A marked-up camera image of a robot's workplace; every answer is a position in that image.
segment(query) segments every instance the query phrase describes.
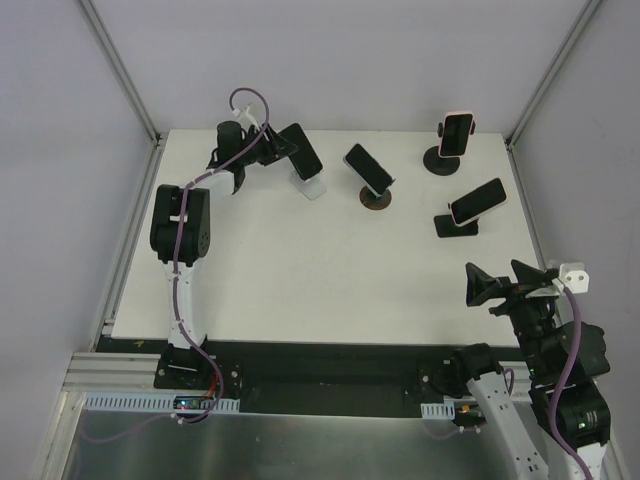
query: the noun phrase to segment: cable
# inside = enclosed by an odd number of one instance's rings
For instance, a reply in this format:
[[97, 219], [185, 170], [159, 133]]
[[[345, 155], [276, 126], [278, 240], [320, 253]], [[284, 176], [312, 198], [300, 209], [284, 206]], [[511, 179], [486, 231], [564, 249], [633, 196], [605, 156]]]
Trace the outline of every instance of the cable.
[[180, 317], [180, 309], [178, 307], [178, 282], [180, 281], [180, 270], [178, 269], [178, 258], [180, 255], [180, 244], [182, 243], [182, 234], [184, 231], [184, 216], [187, 211], [187, 198], [189, 196], [189, 190], [195, 187], [202, 180], [209, 178], [212, 175], [215, 175], [221, 170], [224, 170], [233, 162], [241, 158], [245, 153], [251, 150], [258, 143], [258, 141], [260, 141], [260, 139], [264, 136], [265, 132], [267, 131], [267, 127], [269, 126], [269, 104], [267, 103], [267, 100], [262, 96], [262, 94], [260, 94], [260, 92], [258, 92], [257, 90], [254, 90], [253, 88], [247, 88], [247, 87], [236, 88], [233, 92], [231, 92], [231, 95], [229, 96], [229, 107], [231, 107], [231, 110], [233, 110], [234, 113], [236, 112], [236, 108], [233, 105], [233, 99], [240, 92], [253, 93], [262, 101], [264, 105], [265, 119], [264, 119], [264, 123], [262, 124], [262, 127], [260, 128], [260, 131], [258, 132], [256, 137], [245, 148], [240, 150], [238, 153], [236, 153], [233, 157], [231, 157], [229, 160], [224, 162], [222, 165], [219, 165], [213, 170], [207, 170], [202, 175], [196, 177], [194, 180], [187, 183], [187, 185], [184, 187], [184, 190], [182, 192], [182, 202], [180, 204], [180, 215], [178, 217], [178, 231], [176, 234], [176, 245], [173, 249], [173, 274], [174, 274], [173, 285], [172, 285], [173, 286], [173, 289], [172, 289], [173, 313], [176, 317], [176, 321], [178, 322], [178, 328], [180, 330], [180, 334], [184, 337], [187, 343], [195, 351], [197, 351], [200, 355], [202, 355], [205, 358], [205, 360], [207, 360], [207, 362], [209, 362], [209, 364], [213, 367], [216, 374], [218, 375], [218, 380], [220, 382], [220, 393], [216, 396], [216, 399], [213, 402], [211, 402], [211, 405], [209, 405], [209, 407], [207, 407], [207, 409], [203, 413], [201, 413], [200, 415], [194, 418], [182, 418], [181, 420], [184, 421], [185, 423], [199, 422], [200, 420], [202, 420], [203, 418], [209, 415], [209, 413], [218, 405], [218, 402], [220, 401], [220, 399], [224, 394], [224, 380], [222, 378], [222, 372], [220, 371], [220, 368], [218, 368], [218, 365], [216, 364], [216, 362], [207, 354], [207, 352], [205, 352], [202, 348], [200, 348], [200, 346], [197, 345], [189, 337], [187, 331], [184, 328], [182, 318]]
[[[220, 402], [220, 399], [222, 398], [223, 394], [224, 394], [224, 380], [222, 378], [222, 372], [220, 371], [220, 368], [218, 367], [218, 365], [216, 364], [216, 362], [207, 354], [207, 352], [205, 352], [202, 348], [200, 348], [200, 346], [198, 346], [193, 340], [191, 340], [191, 338], [189, 337], [189, 335], [187, 334], [187, 331], [184, 328], [184, 325], [180, 319], [180, 311], [178, 308], [178, 281], [179, 281], [179, 270], [178, 270], [178, 255], [180, 252], [180, 243], [182, 242], [182, 233], [184, 230], [184, 216], [186, 213], [186, 208], [187, 208], [187, 196], [188, 196], [188, 191], [193, 188], [195, 185], [197, 185], [198, 183], [200, 183], [202, 180], [204, 180], [205, 178], [210, 177], [211, 175], [214, 175], [216, 173], [218, 173], [220, 170], [223, 170], [224, 168], [228, 167], [231, 163], [235, 162], [237, 159], [239, 159], [240, 157], [242, 157], [245, 153], [247, 153], [250, 149], [252, 149], [260, 140], [260, 138], [264, 135], [264, 133], [267, 130], [267, 126], [269, 123], [269, 105], [267, 104], [266, 99], [256, 90], [252, 89], [252, 88], [246, 88], [246, 87], [240, 87], [240, 88], [236, 88], [233, 92], [231, 92], [231, 95], [229, 96], [229, 105], [231, 106], [232, 110], [235, 110], [235, 107], [233, 106], [233, 98], [236, 96], [236, 94], [238, 94], [239, 92], [242, 91], [247, 91], [250, 93], [253, 93], [254, 95], [256, 95], [258, 98], [260, 98], [260, 100], [262, 101], [262, 103], [264, 104], [264, 110], [265, 110], [265, 121], [264, 124], [262, 125], [262, 128], [260, 129], [260, 131], [258, 132], [258, 134], [256, 135], [256, 137], [251, 141], [251, 143], [249, 143], [249, 145], [247, 145], [244, 149], [242, 149], [239, 153], [237, 153], [235, 156], [233, 156], [232, 158], [230, 158], [229, 160], [227, 160], [225, 163], [223, 163], [222, 165], [218, 166], [217, 168], [215, 168], [214, 170], [207, 170], [205, 173], [203, 173], [202, 175], [196, 177], [194, 180], [192, 180], [191, 182], [189, 182], [185, 188], [184, 188], [184, 192], [182, 195], [182, 204], [180, 206], [180, 218], [179, 218], [179, 222], [178, 222], [178, 233], [176, 235], [176, 246], [173, 250], [173, 273], [176, 275], [173, 279], [173, 311], [175, 313], [176, 316], [176, 320], [178, 321], [178, 328], [180, 330], [180, 333], [182, 334], [182, 336], [185, 338], [185, 340], [187, 341], [187, 343], [189, 343], [189, 345], [191, 347], [194, 348], [194, 350], [196, 350], [196, 352], [198, 352], [200, 355], [202, 355], [207, 362], [209, 362], [209, 364], [213, 367], [215, 373], [214, 376], [214, 382], [216, 381], [216, 376], [217, 376], [217, 381], [220, 384], [220, 392], [218, 393], [218, 395], [216, 396], [215, 400], [213, 402], [211, 402], [211, 405], [200, 415], [193, 417], [193, 418], [184, 418], [181, 417], [180, 418], [180, 422], [179, 423], [195, 423], [195, 422], [199, 422], [200, 420], [202, 420], [203, 418], [205, 418], [217, 405], [218, 402]], [[131, 428], [128, 428], [127, 430], [117, 433], [115, 435], [112, 435], [110, 437], [105, 437], [105, 438], [93, 438], [90, 437], [85, 431], [84, 431], [84, 422], [80, 423], [80, 425], [78, 426], [78, 430], [79, 430], [79, 434], [80, 437], [85, 440], [88, 443], [93, 443], [93, 444], [104, 444], [104, 443], [109, 443], [109, 442], [113, 442], [114, 440], [118, 440], [120, 438], [126, 437], [127, 435], [130, 435], [132, 433], [137, 432], [138, 430], [140, 430], [142, 427], [155, 422], [156, 420], [159, 420], [161, 418], [173, 418], [175, 416], [175, 413], [172, 414], [167, 414], [167, 413], [161, 413], [159, 415], [154, 415], [153, 417], [149, 417], [147, 418], [145, 421], [134, 425]]]
[[571, 348], [569, 349], [569, 355], [567, 356], [567, 363], [565, 363], [564, 368], [562, 369], [558, 383], [556, 384], [556, 387], [553, 390], [553, 395], [551, 396], [551, 403], [549, 406], [549, 427], [551, 428], [551, 434], [555, 441], [558, 442], [564, 451], [567, 452], [578, 465], [580, 465], [586, 480], [593, 480], [593, 475], [591, 475], [587, 464], [584, 463], [582, 458], [580, 458], [578, 452], [571, 448], [565, 439], [562, 438], [562, 435], [560, 435], [556, 419], [560, 395], [562, 395], [562, 390], [564, 390], [564, 387], [567, 385], [567, 380], [569, 380], [569, 375], [571, 374], [573, 365], [576, 363], [576, 358], [578, 358], [578, 352], [580, 351], [580, 338], [582, 336], [582, 317], [580, 315], [580, 310], [578, 309], [576, 297], [566, 287], [564, 289], [564, 293], [571, 304], [571, 309], [573, 310], [573, 338], [571, 339]]
[[[260, 128], [260, 131], [258, 132], [258, 134], [249, 143], [249, 145], [247, 145], [245, 148], [240, 150], [240, 152], [236, 153], [233, 157], [231, 157], [229, 160], [224, 162], [222, 165], [219, 165], [213, 170], [207, 170], [205, 173], [197, 177], [195, 180], [192, 180], [191, 182], [187, 183], [187, 185], [184, 187], [184, 191], [182, 193], [182, 203], [180, 204], [180, 216], [178, 219], [178, 233], [176, 234], [176, 246], [173, 249], [173, 273], [176, 275], [180, 273], [178, 271], [178, 256], [180, 254], [180, 244], [182, 243], [182, 234], [184, 231], [184, 216], [187, 211], [187, 197], [189, 194], [189, 190], [191, 190], [193, 187], [195, 187], [198, 183], [200, 183], [205, 178], [209, 178], [211, 175], [215, 175], [220, 170], [224, 170], [233, 162], [235, 162], [240, 157], [242, 157], [249, 150], [251, 150], [253, 147], [255, 147], [256, 144], [263, 137], [263, 135], [267, 131], [267, 127], [269, 126], [269, 104], [267, 103], [267, 100], [262, 96], [262, 94], [257, 90], [254, 90], [253, 88], [239, 87], [239, 88], [236, 88], [233, 92], [231, 92], [231, 95], [229, 96], [229, 106], [231, 107], [231, 110], [234, 110], [234, 111], [236, 110], [236, 108], [233, 105], [233, 98], [240, 92], [253, 93], [262, 101], [264, 105], [264, 117], [265, 117], [264, 123], [262, 124], [262, 128]], [[176, 310], [176, 306], [175, 306], [175, 297], [174, 297], [174, 311], [175, 310]], [[176, 315], [176, 319], [180, 321], [180, 315]]]
[[510, 375], [509, 385], [507, 385], [507, 391], [509, 392], [509, 396], [513, 393], [513, 385], [516, 383], [516, 372], [513, 371], [513, 368], [505, 368], [502, 374], [505, 376], [505, 382], [507, 380], [507, 373]]

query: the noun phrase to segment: smartphone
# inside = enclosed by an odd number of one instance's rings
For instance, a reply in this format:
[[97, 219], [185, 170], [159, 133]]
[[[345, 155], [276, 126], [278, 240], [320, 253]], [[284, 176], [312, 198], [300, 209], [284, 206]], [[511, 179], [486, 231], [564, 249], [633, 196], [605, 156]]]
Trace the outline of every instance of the smartphone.
[[462, 227], [477, 220], [507, 201], [507, 192], [499, 178], [494, 178], [450, 205], [453, 223]]
[[438, 154], [442, 158], [459, 157], [467, 151], [473, 126], [472, 112], [449, 112], [444, 117], [442, 140]]
[[344, 163], [355, 171], [369, 190], [377, 196], [382, 195], [395, 181], [359, 143], [345, 155]]
[[322, 162], [299, 123], [289, 125], [279, 135], [298, 147], [296, 153], [289, 155], [289, 160], [302, 180], [306, 182], [322, 171]]

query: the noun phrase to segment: aluminum frame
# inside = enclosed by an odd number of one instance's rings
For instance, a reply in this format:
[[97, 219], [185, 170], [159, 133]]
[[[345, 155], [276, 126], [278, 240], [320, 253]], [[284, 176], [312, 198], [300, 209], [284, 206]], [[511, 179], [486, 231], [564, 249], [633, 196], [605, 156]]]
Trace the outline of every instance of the aluminum frame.
[[[517, 162], [513, 157], [512, 150], [522, 135], [522, 132], [526, 129], [537, 107], [547, 95], [549, 87], [554, 83], [559, 72], [566, 64], [574, 47], [582, 38], [595, 14], [605, 2], [606, 0], [589, 0], [585, 4], [585, 7], [580, 12], [580, 15], [567, 34], [549, 68], [543, 75], [506, 142], [518, 192], [523, 199], [525, 217], [532, 239], [534, 240], [536, 255], [541, 265], [544, 265], [544, 257], [540, 249], [535, 221], [529, 208], [528, 196], [522, 185], [517, 169]], [[123, 89], [124, 95], [134, 108], [147, 135], [154, 142], [153, 152], [150, 155], [147, 168], [145, 169], [138, 196], [132, 212], [128, 217], [127, 232], [118, 252], [117, 262], [111, 275], [112, 280], [101, 302], [99, 318], [95, 325], [94, 343], [92, 345], [92, 348], [95, 349], [97, 341], [103, 332], [107, 333], [108, 330], [112, 328], [113, 318], [126, 281], [133, 250], [142, 227], [142, 218], [151, 197], [151, 189], [162, 158], [166, 135], [161, 136], [157, 132], [92, 0], [76, 0], [76, 3], [90, 25], [95, 39], [105, 55], [107, 63], [112, 68], [116, 79]], [[153, 393], [155, 391], [153, 389], [153, 378], [158, 358], [158, 355], [152, 354], [76, 353], [67, 371], [62, 391], [56, 404], [54, 417], [45, 437], [44, 447], [33, 470], [32, 478], [47, 480], [61, 478], [68, 456], [71, 453], [70, 449], [72, 447], [73, 436], [87, 392]], [[516, 382], [514, 397], [524, 401], [525, 397], [528, 397], [528, 374], [526, 366], [524, 366], [524, 363], [508, 364], [507, 362], [503, 362], [503, 364], [505, 366], [515, 367]], [[613, 432], [610, 445], [611, 448], [608, 449], [603, 463], [606, 478], [610, 480], [630, 478], [622, 461], [618, 443]]]

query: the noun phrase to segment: white table surface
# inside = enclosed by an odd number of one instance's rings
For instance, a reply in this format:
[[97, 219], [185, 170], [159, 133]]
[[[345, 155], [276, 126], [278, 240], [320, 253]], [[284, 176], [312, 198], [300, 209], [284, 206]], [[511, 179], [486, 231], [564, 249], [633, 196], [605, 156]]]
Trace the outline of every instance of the white table surface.
[[[285, 159], [252, 165], [240, 191], [211, 209], [202, 269], [209, 339], [237, 341], [515, 346], [507, 317], [467, 308], [464, 265], [511, 275], [513, 258], [536, 265], [522, 203], [499, 134], [476, 134], [456, 174], [422, 165], [433, 133], [309, 131], [328, 191], [307, 200]], [[215, 130], [171, 131], [145, 214], [112, 335], [169, 334], [164, 275], [149, 246], [155, 188], [184, 185], [205, 168]], [[360, 203], [363, 186], [343, 163], [361, 143], [396, 178], [382, 211]], [[500, 177], [509, 201], [480, 220], [476, 237], [440, 239], [435, 215]]]

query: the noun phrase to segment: phone stand base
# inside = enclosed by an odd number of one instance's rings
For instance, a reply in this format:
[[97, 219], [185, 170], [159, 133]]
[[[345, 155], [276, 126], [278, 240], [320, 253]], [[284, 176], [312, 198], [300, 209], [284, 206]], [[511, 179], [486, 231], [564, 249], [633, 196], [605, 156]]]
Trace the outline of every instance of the phone stand base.
[[427, 170], [435, 175], [446, 177], [453, 175], [460, 168], [460, 157], [442, 158], [438, 154], [438, 146], [431, 147], [424, 153], [422, 163]]
[[312, 201], [327, 191], [327, 186], [318, 178], [318, 175], [311, 177], [305, 182], [296, 172], [291, 172], [289, 181], [293, 183], [305, 197]]
[[440, 238], [474, 237], [478, 234], [478, 221], [467, 223], [459, 227], [453, 223], [451, 215], [438, 215], [433, 217], [436, 232]]
[[382, 195], [376, 197], [368, 187], [362, 187], [360, 202], [369, 210], [384, 210], [391, 203], [391, 192], [385, 190]]

